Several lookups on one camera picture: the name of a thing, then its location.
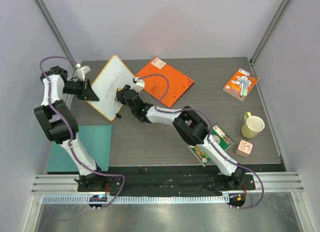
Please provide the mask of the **yellow-framed whiteboard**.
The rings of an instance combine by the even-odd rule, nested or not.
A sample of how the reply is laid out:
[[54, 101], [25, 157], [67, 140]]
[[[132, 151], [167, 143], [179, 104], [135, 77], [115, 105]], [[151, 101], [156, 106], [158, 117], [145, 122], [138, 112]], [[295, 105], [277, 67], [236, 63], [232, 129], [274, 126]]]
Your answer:
[[122, 108], [122, 103], [116, 101], [118, 89], [125, 85], [133, 85], [134, 74], [119, 58], [114, 55], [107, 62], [96, 79], [91, 83], [91, 88], [98, 96], [98, 101], [87, 101], [96, 111], [109, 121], [114, 121], [116, 114]]

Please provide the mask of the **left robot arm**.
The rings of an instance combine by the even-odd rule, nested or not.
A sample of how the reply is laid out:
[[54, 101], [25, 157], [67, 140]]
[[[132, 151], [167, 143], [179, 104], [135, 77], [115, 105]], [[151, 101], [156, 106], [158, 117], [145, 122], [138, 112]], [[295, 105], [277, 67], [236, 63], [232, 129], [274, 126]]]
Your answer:
[[60, 145], [72, 158], [79, 171], [75, 181], [82, 188], [102, 191], [106, 178], [84, 148], [79, 138], [79, 126], [70, 109], [62, 99], [62, 94], [76, 95], [80, 100], [99, 101], [91, 88], [89, 79], [69, 81], [68, 72], [55, 66], [40, 76], [44, 84], [41, 105], [34, 108], [34, 115], [49, 141]]

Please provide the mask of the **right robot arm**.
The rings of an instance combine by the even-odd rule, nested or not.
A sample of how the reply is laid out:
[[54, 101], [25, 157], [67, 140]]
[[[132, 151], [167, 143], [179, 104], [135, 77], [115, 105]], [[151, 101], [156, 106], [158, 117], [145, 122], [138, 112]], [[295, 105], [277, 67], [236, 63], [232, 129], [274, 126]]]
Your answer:
[[160, 123], [173, 126], [182, 140], [204, 152], [226, 176], [226, 184], [231, 189], [238, 189], [244, 183], [246, 169], [232, 159], [214, 140], [213, 127], [203, 120], [198, 111], [185, 106], [183, 109], [157, 108], [144, 102], [137, 91], [129, 85], [118, 89], [115, 100], [130, 108], [131, 113], [140, 122]]

